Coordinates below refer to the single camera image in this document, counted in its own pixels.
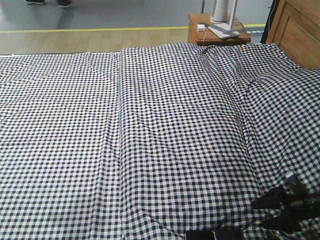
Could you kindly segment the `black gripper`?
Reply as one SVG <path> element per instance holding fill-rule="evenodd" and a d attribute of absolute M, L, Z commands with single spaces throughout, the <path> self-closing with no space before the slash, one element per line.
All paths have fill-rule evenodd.
<path fill-rule="evenodd" d="M 320 192 L 287 195 L 282 186 L 272 188 L 251 203 L 255 210 L 280 209 L 279 216 L 262 222 L 265 229 L 281 229 L 286 233 L 300 232 L 300 222 L 320 217 Z"/>

